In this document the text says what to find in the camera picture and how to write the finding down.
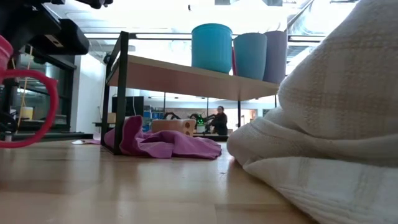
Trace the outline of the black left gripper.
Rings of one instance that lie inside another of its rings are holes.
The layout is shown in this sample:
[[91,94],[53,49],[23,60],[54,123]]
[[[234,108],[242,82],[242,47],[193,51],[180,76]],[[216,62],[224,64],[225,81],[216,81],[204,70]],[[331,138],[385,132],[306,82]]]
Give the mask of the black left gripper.
[[57,19],[45,1],[1,0],[1,36],[17,52],[31,45],[43,54],[85,55],[90,41],[71,19]]

